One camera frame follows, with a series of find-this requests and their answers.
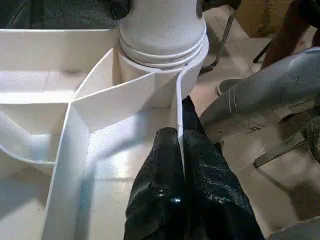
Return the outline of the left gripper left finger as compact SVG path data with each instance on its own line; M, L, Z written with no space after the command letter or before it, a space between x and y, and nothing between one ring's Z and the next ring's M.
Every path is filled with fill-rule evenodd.
M185 178L177 133L172 127L156 132L130 191L125 240L184 238Z

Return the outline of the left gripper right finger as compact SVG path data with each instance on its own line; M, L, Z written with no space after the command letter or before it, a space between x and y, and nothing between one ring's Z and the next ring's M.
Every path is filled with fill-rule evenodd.
M187 130L184 159L189 165L195 209L208 240L262 240L254 211L219 145Z

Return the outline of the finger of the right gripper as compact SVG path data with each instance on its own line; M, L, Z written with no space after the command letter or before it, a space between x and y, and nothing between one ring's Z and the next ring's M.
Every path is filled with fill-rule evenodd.
M240 6L240 0L201 0L200 2L204 12L221 6L229 6L236 11Z
M110 0L109 11L113 20L119 21L125 18L131 10L130 0Z

